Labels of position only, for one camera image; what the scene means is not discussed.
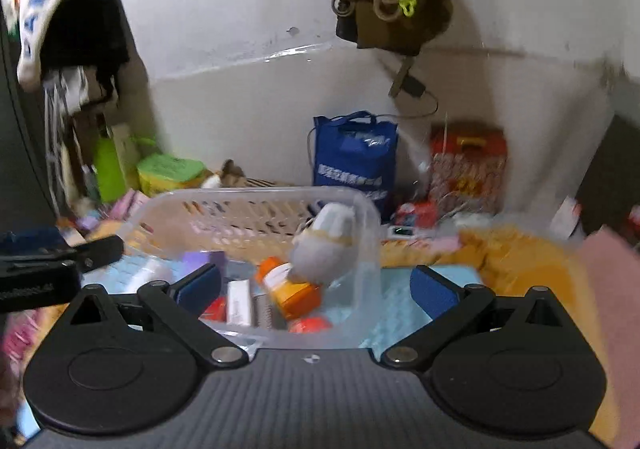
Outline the red white box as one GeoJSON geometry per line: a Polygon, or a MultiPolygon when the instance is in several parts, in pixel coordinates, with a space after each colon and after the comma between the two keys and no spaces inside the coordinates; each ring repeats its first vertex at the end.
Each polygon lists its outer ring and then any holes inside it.
{"type": "Polygon", "coordinates": [[[201,319],[214,322],[227,322],[227,297],[217,297],[201,314],[201,319]]]}

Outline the purple small box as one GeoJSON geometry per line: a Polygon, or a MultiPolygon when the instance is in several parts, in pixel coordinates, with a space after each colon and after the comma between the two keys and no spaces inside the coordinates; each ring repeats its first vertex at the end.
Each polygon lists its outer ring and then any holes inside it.
{"type": "Polygon", "coordinates": [[[226,253],[224,251],[186,252],[181,257],[180,268],[184,275],[188,275],[208,264],[215,265],[221,273],[224,273],[227,267],[226,253]]]}

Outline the pink white medicine box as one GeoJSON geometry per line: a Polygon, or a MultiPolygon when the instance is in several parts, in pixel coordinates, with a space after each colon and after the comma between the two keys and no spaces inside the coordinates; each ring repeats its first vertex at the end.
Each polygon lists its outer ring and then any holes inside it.
{"type": "Polygon", "coordinates": [[[227,287],[227,323],[240,327],[253,325],[253,296],[250,281],[230,281],[227,287]]]}

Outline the black white small box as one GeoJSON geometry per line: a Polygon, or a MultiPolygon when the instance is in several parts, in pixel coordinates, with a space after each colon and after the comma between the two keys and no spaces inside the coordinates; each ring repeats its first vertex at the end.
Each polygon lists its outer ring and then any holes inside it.
{"type": "Polygon", "coordinates": [[[266,294],[253,297],[254,325],[256,328],[272,330],[274,328],[273,311],[270,298],[266,294]]]}

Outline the orange cotton ball bottle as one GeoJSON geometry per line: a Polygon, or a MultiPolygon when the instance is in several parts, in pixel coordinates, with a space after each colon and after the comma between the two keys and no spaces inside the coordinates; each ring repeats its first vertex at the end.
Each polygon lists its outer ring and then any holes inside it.
{"type": "Polygon", "coordinates": [[[320,287],[290,279],[292,265],[279,257],[264,259],[257,268],[255,279],[276,304],[285,320],[303,318],[320,307],[320,287]]]}

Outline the red round packet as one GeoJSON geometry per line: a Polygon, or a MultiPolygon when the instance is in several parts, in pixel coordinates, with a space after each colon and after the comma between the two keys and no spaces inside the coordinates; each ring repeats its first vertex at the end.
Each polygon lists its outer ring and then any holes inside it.
{"type": "Polygon", "coordinates": [[[294,334],[314,334],[333,328],[332,323],[323,317],[306,317],[291,321],[288,331],[294,334]]]}

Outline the grey cat plush toy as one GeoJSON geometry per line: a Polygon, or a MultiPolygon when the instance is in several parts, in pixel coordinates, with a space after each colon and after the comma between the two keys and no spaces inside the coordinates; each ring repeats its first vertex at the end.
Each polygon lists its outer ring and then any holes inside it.
{"type": "Polygon", "coordinates": [[[296,283],[328,287],[352,269],[356,261],[356,212],[352,206],[328,203],[293,240],[288,277],[296,283]]]}

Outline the grey cabinet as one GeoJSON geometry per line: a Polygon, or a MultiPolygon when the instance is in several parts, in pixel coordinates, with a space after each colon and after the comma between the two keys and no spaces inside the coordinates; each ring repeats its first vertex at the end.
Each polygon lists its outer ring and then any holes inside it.
{"type": "Polygon", "coordinates": [[[20,46],[1,27],[1,231],[52,226],[55,213],[44,166],[43,97],[16,77],[20,46]]]}

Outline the pink folded blanket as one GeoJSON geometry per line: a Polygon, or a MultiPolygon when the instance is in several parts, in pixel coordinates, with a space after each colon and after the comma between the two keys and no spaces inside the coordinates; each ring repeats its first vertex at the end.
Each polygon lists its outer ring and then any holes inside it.
{"type": "Polygon", "coordinates": [[[611,229],[589,235],[577,251],[596,300],[617,407],[615,448],[639,446],[639,253],[611,229]]]}

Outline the green shopping bag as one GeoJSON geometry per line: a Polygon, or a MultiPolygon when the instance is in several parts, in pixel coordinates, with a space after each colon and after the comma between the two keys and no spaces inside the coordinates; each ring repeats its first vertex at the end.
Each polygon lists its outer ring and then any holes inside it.
{"type": "Polygon", "coordinates": [[[137,166],[141,151],[155,147],[154,139],[132,135],[125,123],[99,128],[92,167],[102,203],[113,203],[129,190],[140,189],[137,166]]]}

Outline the green yellow box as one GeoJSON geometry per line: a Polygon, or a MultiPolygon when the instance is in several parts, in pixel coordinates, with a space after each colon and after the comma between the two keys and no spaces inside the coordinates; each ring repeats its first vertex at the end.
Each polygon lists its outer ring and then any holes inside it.
{"type": "Polygon", "coordinates": [[[198,188],[210,175],[201,161],[154,153],[137,164],[141,191],[150,198],[181,189],[198,188]]]}

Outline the metal crutch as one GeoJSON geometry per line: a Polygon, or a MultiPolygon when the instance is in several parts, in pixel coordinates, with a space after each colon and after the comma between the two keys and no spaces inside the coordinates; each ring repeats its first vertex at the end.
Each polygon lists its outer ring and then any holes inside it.
{"type": "Polygon", "coordinates": [[[66,131],[66,98],[62,82],[50,78],[43,84],[44,94],[44,151],[46,151],[46,169],[48,188],[56,216],[60,217],[66,209],[63,157],[64,136],[66,131]]]}

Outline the dark headboard panel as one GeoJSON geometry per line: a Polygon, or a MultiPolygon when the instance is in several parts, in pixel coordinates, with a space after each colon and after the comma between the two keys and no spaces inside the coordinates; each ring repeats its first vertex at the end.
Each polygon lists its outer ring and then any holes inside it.
{"type": "Polygon", "coordinates": [[[623,232],[639,209],[639,127],[615,115],[579,185],[582,229],[623,232]]]}

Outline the red patterned gift box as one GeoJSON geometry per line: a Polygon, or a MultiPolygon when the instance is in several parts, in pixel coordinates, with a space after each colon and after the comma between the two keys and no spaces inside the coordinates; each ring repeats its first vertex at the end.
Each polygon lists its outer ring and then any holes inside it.
{"type": "Polygon", "coordinates": [[[431,130],[428,199],[442,217],[457,209],[495,215],[502,209],[508,144],[501,128],[480,122],[431,130]]]}

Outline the clear plastic basket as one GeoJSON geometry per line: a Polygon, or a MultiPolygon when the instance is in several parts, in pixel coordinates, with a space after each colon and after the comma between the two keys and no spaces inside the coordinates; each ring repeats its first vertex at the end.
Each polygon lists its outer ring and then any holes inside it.
{"type": "Polygon", "coordinates": [[[380,214],[360,191],[345,187],[190,189],[151,198],[122,224],[118,235],[129,253],[178,261],[185,253],[223,251],[229,263],[245,261],[244,278],[258,264],[288,258],[295,232],[323,206],[352,208],[354,263],[322,294],[318,316],[332,327],[316,333],[268,330],[257,325],[209,321],[209,328],[254,353],[258,348],[354,348],[381,316],[380,214]]]}

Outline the white black hanging jacket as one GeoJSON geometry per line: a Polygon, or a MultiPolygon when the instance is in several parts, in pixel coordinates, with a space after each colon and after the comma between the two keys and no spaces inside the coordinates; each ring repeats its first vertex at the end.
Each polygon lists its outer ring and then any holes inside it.
{"type": "Polygon", "coordinates": [[[40,88],[55,72],[89,70],[105,99],[113,96],[120,68],[129,61],[118,0],[19,0],[18,83],[40,88]]]}

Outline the blue tote bag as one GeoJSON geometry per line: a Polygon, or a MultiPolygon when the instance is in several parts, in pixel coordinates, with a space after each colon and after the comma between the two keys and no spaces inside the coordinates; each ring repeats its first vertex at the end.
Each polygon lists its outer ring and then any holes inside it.
{"type": "Polygon", "coordinates": [[[388,214],[396,181],[398,126],[369,111],[316,116],[309,134],[311,182],[364,193],[382,216],[388,214]]]}

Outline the black power adapter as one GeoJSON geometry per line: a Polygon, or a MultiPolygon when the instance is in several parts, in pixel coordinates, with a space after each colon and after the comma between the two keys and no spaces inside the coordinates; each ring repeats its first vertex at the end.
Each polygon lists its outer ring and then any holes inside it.
{"type": "Polygon", "coordinates": [[[388,97],[396,100],[399,95],[404,92],[408,94],[414,100],[422,100],[428,98],[433,102],[433,109],[427,112],[412,115],[397,115],[397,118],[403,120],[424,120],[434,116],[439,110],[439,100],[437,97],[429,91],[426,86],[411,74],[411,69],[414,65],[413,57],[403,57],[400,61],[400,67],[395,74],[390,90],[388,91],[388,97]]]}

